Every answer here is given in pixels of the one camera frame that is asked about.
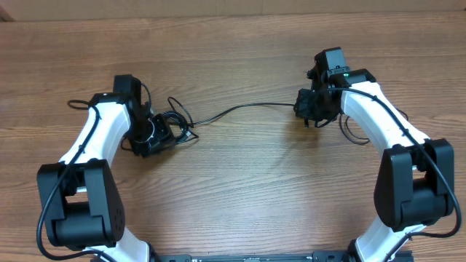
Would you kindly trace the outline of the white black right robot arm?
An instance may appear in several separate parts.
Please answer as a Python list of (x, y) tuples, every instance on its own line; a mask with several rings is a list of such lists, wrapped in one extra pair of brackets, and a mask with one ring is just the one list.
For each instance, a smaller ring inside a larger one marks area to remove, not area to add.
[(445, 239), (462, 226), (454, 193), (454, 149), (418, 131), (389, 102), (366, 70), (343, 59), (317, 59), (310, 89), (299, 90), (296, 116), (321, 128), (344, 114), (359, 125), (381, 156), (374, 189), (377, 216), (349, 244), (344, 261), (393, 261), (413, 237)]

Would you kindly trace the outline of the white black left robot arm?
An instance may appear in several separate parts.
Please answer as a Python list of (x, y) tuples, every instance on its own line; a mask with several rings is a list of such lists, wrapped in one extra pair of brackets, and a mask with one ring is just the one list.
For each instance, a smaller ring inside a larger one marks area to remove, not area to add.
[(64, 261), (94, 255), (99, 261), (158, 261), (150, 243), (125, 225), (125, 209), (111, 163), (127, 139), (137, 156), (148, 157), (176, 144), (162, 114), (141, 100), (146, 86), (134, 76), (116, 75), (112, 92), (71, 100), (88, 118), (75, 143), (54, 164), (37, 172), (42, 204), (36, 243), (43, 256)]

